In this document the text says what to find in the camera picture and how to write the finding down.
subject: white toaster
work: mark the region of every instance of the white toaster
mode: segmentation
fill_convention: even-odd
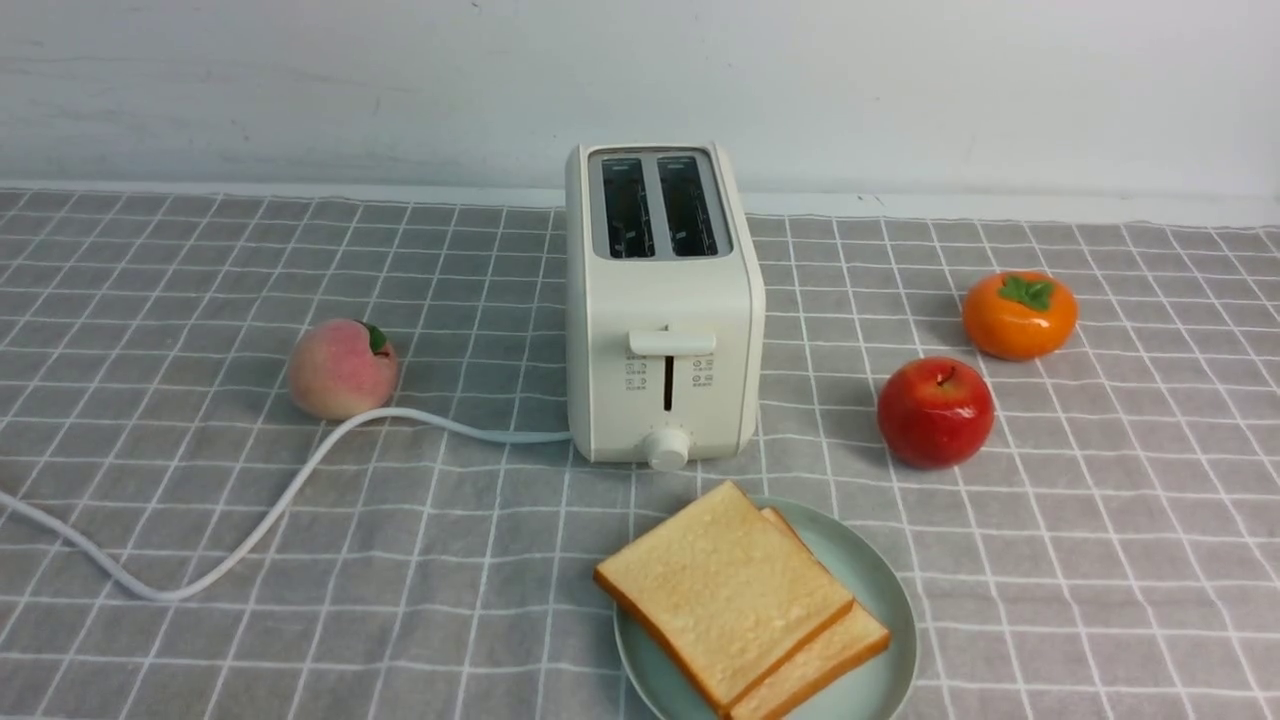
[[[660,471],[755,430],[764,282],[716,145],[579,146],[566,168],[568,428]]]

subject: toaster knob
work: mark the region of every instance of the toaster knob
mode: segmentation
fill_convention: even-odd
[[[689,438],[680,430],[663,428],[649,433],[644,441],[644,451],[650,468],[671,473],[689,461]]]

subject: apple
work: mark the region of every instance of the apple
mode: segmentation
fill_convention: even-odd
[[[876,421],[899,460],[937,470],[982,448],[996,421],[996,404],[978,370],[951,357],[920,357],[890,375]]]

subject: orange persimmon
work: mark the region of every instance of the orange persimmon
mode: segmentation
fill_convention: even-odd
[[[1079,307],[1061,282],[1044,273],[995,273],[965,296],[964,329],[978,350],[1001,360],[1034,360],[1066,343]]]

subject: white power cord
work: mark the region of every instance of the white power cord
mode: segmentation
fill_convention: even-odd
[[[275,501],[275,506],[273,506],[271,510],[266,514],[266,518],[262,518],[262,521],[259,523],[256,528],[253,528],[253,532],[250,533],[247,538],[244,538],[244,542],[242,542],[239,547],[236,548],[234,552],[228,555],[225,560],[223,560],[216,568],[206,573],[198,580],[174,591],[159,591],[138,580],[128,571],[125,571],[119,562],[108,557],[106,553],[102,552],[102,548],[93,544],[92,541],[81,534],[76,528],[72,528],[67,523],[63,523],[58,518],[54,518],[52,515],[49,515],[42,510],[27,505],[26,502],[18,500],[17,497],[13,497],[12,495],[0,492],[0,505],[8,506],[18,515],[22,515],[23,518],[27,518],[29,520],[35,520],[36,523],[72,541],[73,543],[79,546],[81,550],[87,552],[88,556],[92,557],[99,565],[101,565],[102,569],[106,570],[113,578],[115,578],[124,587],[129,588],[129,591],[132,591],[138,597],[154,602],[174,602],[179,600],[186,600],[198,593],[200,591],[207,588],[209,585],[214,584],[215,582],[218,582],[237,562],[243,560],[244,556],[248,555],[251,550],[253,550],[253,546],[257,544],[260,539],[262,539],[262,536],[266,534],[266,532],[271,528],[271,525],[275,524],[275,521],[280,518],[280,514],[284,512],[284,509],[289,506],[289,502],[293,501],[293,496],[296,496],[298,491],[302,489],[302,483],[307,480],[307,478],[311,475],[311,471],[315,470],[316,465],[319,465],[320,461],[324,459],[324,456],[329,452],[329,450],[332,450],[333,446],[339,439],[342,439],[342,436],[347,434],[348,432],[352,430],[352,428],[357,425],[361,425],[370,420],[376,420],[379,418],[403,418],[406,420],[417,420],[419,423],[425,423],[428,425],[439,425],[447,430],[453,430],[456,433],[474,437],[476,439],[497,442],[503,445],[534,445],[543,442],[562,442],[570,439],[571,437],[570,433],[567,432],[508,433],[498,430],[480,430],[476,428],[468,428],[467,425],[462,425],[460,423],[449,420],[448,418],[442,418],[439,415],[433,415],[430,413],[424,413],[421,410],[408,410],[404,407],[378,407],[374,410],[369,410],[367,413],[361,413],[360,415],[356,415],[355,418],[351,418],[349,420],[338,425],[337,428],[334,428],[332,433],[329,433],[329,437],[326,437],[325,441],[320,443],[320,447],[316,448],[315,454],[311,455],[311,457],[307,460],[307,464],[303,465],[302,469],[298,470],[298,474],[293,477],[293,482],[289,483],[289,487],[285,488],[283,493],[280,493],[280,500]]]

